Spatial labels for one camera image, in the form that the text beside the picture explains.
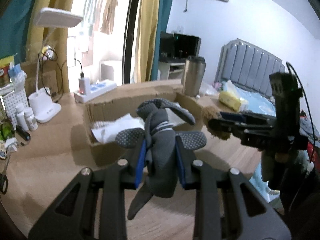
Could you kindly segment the yellow red packet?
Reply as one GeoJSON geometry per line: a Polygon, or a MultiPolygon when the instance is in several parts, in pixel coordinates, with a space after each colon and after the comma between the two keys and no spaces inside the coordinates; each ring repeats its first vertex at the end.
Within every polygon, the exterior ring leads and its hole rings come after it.
{"type": "Polygon", "coordinates": [[[0,59],[0,86],[5,87],[10,83],[9,70],[14,66],[14,56],[0,59]]]}

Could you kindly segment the white pill bottle small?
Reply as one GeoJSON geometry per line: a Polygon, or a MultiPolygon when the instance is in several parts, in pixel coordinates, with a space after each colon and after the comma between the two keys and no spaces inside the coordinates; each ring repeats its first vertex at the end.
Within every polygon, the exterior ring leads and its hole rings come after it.
{"type": "Polygon", "coordinates": [[[24,118],[25,118],[25,121],[31,131],[37,130],[37,128],[38,128],[37,120],[35,118],[35,115],[34,115],[31,107],[25,108],[24,118]]]}

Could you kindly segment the white desk lamp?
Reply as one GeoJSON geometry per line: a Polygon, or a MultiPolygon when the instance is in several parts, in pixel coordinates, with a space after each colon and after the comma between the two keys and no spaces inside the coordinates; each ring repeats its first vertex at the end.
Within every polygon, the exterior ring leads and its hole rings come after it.
{"type": "Polygon", "coordinates": [[[73,28],[83,20],[82,16],[67,10],[44,7],[36,14],[33,24],[37,27],[49,29],[49,34],[42,41],[40,50],[37,53],[37,67],[35,79],[35,92],[29,95],[29,105],[33,110],[35,119],[39,123],[50,121],[61,111],[61,105],[53,101],[50,90],[47,87],[39,87],[39,77],[41,66],[44,61],[55,60],[57,55],[53,48],[47,44],[49,36],[57,28],[73,28]]]}

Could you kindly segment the brown fuzzy plush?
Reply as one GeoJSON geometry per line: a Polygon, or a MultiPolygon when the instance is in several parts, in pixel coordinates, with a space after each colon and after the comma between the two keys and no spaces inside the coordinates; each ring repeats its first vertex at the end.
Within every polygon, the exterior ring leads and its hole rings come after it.
{"type": "Polygon", "coordinates": [[[229,132],[223,131],[219,122],[220,110],[215,106],[203,107],[201,112],[202,120],[212,136],[221,140],[228,140],[231,137],[229,132]]]}

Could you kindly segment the brown cardboard box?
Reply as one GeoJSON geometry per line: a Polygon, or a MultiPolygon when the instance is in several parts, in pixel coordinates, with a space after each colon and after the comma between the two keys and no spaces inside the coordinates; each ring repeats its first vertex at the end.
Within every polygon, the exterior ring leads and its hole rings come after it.
{"type": "Polygon", "coordinates": [[[144,121],[137,115],[136,109],[147,100],[163,98],[188,110],[194,118],[191,126],[168,111],[169,121],[177,131],[200,131],[203,127],[201,112],[206,106],[217,106],[217,96],[202,96],[194,99],[182,94],[180,87],[157,86],[125,90],[117,88],[85,104],[84,122],[92,157],[97,166],[114,162],[125,150],[114,142],[114,135],[107,142],[99,142],[93,129],[110,125],[115,121],[133,122],[134,127],[143,127],[144,121]]]}

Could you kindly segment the grey dotted socks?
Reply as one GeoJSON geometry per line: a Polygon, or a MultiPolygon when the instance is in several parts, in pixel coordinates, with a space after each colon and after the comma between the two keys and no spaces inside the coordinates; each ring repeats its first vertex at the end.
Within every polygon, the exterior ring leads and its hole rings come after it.
{"type": "Polygon", "coordinates": [[[207,143],[201,131],[176,132],[169,122],[167,109],[188,124],[195,124],[194,116],[185,108],[167,99],[156,98],[144,101],[136,110],[144,121],[144,128],[125,129],[116,135],[116,143],[123,148],[135,148],[140,136],[145,139],[143,166],[148,168],[148,175],[131,202],[127,214],[129,220],[134,219],[153,196],[171,198],[174,195],[178,180],[177,137],[181,138],[186,150],[198,150],[207,143]]]}

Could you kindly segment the steel travel tumbler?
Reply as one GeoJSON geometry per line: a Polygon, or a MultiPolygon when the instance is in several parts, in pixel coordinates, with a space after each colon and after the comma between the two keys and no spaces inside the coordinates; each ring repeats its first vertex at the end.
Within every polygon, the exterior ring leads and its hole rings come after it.
{"type": "Polygon", "coordinates": [[[195,98],[200,90],[206,62],[204,57],[189,56],[185,61],[182,78],[182,93],[195,98]]]}

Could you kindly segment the yellow tissue pack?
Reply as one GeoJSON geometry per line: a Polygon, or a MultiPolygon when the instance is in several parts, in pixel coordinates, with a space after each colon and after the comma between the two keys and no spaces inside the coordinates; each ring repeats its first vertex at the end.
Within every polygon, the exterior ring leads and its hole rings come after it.
{"type": "Polygon", "coordinates": [[[237,97],[229,91],[221,91],[219,101],[235,112],[244,112],[248,110],[248,101],[242,97],[237,97]]]}

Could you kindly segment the black scissors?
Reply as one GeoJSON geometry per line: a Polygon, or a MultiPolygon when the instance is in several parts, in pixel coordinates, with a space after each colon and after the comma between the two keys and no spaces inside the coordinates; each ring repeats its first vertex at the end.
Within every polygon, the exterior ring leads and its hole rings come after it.
{"type": "Polygon", "coordinates": [[[1,173],[1,193],[6,194],[8,190],[8,178],[7,178],[7,169],[10,162],[11,155],[7,156],[6,163],[4,165],[4,169],[1,173]]]}

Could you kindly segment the white tv stand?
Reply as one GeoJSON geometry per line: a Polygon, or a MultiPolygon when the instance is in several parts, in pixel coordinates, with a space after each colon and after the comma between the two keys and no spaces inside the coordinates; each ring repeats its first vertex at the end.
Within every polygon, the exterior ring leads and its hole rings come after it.
{"type": "Polygon", "coordinates": [[[157,80],[171,80],[182,79],[184,73],[185,63],[158,63],[158,76],[157,80]]]}

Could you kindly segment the clear plastic bag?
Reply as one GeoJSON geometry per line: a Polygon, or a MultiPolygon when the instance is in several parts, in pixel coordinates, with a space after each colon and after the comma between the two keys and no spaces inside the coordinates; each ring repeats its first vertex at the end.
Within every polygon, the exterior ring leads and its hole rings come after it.
{"type": "Polygon", "coordinates": [[[199,90],[199,96],[214,96],[217,95],[218,91],[206,82],[202,82],[199,90]]]}

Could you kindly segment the black monitor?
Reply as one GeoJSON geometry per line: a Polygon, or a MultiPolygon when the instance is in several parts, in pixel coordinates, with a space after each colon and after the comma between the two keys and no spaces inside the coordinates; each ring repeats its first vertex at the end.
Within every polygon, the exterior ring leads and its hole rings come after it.
{"type": "Polygon", "coordinates": [[[181,61],[189,56],[198,56],[201,38],[179,33],[169,34],[161,32],[159,59],[165,61],[181,61]]]}

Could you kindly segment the black cylinder flashlight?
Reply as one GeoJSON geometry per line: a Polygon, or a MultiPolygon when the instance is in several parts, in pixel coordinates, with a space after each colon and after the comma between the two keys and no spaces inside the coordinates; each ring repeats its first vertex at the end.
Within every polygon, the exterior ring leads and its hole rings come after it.
{"type": "Polygon", "coordinates": [[[30,134],[25,131],[20,125],[16,126],[15,131],[24,141],[30,141],[30,134]]]}

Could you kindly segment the yellow curtain right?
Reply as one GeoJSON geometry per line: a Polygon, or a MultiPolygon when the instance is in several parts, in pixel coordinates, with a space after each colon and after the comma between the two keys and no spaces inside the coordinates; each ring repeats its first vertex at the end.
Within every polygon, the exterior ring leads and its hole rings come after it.
{"type": "Polygon", "coordinates": [[[159,0],[140,0],[136,38],[135,81],[151,80],[158,24],[159,0]]]}

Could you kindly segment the grey padded headboard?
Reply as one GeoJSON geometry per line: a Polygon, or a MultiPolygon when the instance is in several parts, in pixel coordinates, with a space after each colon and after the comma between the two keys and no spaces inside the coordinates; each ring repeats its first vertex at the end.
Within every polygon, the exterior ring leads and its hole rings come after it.
{"type": "Polygon", "coordinates": [[[280,58],[237,38],[222,46],[214,82],[230,80],[243,90],[270,98],[272,91],[269,76],[284,71],[280,58]]]}

